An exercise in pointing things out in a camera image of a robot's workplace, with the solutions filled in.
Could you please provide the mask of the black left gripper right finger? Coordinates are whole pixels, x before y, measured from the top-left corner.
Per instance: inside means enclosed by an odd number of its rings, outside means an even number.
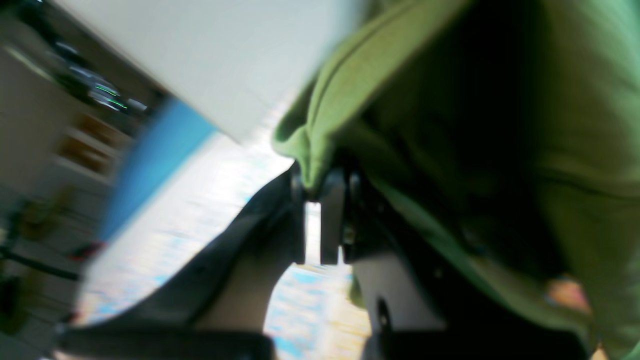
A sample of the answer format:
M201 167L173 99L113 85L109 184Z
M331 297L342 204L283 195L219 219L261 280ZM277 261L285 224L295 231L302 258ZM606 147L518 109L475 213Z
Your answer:
M364 360L587 360L573 333L525 320L483 294L358 171L336 167L320 192L321 262L341 248L371 324Z

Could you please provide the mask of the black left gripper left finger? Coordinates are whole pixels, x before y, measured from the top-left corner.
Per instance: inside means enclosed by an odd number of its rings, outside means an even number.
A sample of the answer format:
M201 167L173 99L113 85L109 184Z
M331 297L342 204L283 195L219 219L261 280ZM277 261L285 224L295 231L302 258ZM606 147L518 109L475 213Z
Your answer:
M297 163L259 189L230 225L164 285L93 325L61 325L57 360L274 360L263 333L271 294L303 262Z

